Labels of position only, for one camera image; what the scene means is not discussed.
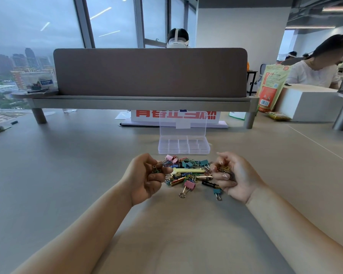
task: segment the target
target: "hand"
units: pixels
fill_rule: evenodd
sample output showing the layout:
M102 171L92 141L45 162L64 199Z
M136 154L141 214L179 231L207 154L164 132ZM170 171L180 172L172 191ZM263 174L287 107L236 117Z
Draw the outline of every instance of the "hand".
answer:
M263 180L243 157L231 152L217 154L219 157L211 165L214 180L223 191L245 204L253 191L264 185ZM229 174L218 172L220 166L230 166L236 181L230 180Z
M156 165L161 173L152 173L152 166ZM142 154L135 157L126 169L120 183L129 189L132 206L142 203L150 198L161 188L165 182L165 174L170 174L173 169L162 167L162 163L153 159L150 154Z

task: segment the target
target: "black table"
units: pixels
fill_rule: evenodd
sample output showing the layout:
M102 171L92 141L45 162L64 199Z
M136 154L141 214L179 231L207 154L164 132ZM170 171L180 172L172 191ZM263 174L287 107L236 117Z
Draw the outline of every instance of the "black table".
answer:
M253 91L253 85L255 82L255 76L257 75L258 71L248 71L247 72L247 82L249 81L249 74L253 74L253 80L250 83L250 91L247 91L247 93L249 93L249 96L252 95L252 93L257 93L256 91Z

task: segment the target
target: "barcode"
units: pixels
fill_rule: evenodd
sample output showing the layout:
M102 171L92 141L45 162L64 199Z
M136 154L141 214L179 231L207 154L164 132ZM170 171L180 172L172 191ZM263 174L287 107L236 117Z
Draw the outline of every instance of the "barcode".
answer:
M265 101L265 100L263 100L263 99L261 99L260 104L261 104L261 105L264 105L264 106L266 106L266 107L269 106L269 102L268 102L268 101Z

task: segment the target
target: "black hair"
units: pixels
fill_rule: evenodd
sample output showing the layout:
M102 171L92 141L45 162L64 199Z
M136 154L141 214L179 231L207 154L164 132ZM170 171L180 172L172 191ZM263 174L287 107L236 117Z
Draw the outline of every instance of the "black hair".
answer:
M172 29L169 34L168 34L168 39L166 42L169 42L169 40L171 38L174 38L175 37L175 31L176 31L176 28ZM188 35L188 32L184 29L179 29L178 30L178 38L181 37L181 38L184 38L185 41L188 41L189 40L189 35Z
M308 59L315 58L326 52L338 49L343 49L343 35L332 35L328 39L324 40L322 44L317 46L312 55L308 57Z
M285 60L297 56L297 52L296 52L296 51L289 52L289 54L292 55L292 56L287 56L287 57L285 58Z

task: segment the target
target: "white shirt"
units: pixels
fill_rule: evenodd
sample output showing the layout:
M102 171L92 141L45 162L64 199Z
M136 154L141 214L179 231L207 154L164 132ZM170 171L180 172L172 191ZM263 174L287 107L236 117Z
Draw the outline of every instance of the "white shirt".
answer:
M337 72L336 65L324 67L320 70L313 70L305 61L299 61L291 66L286 83L329 87L332 82L339 82Z

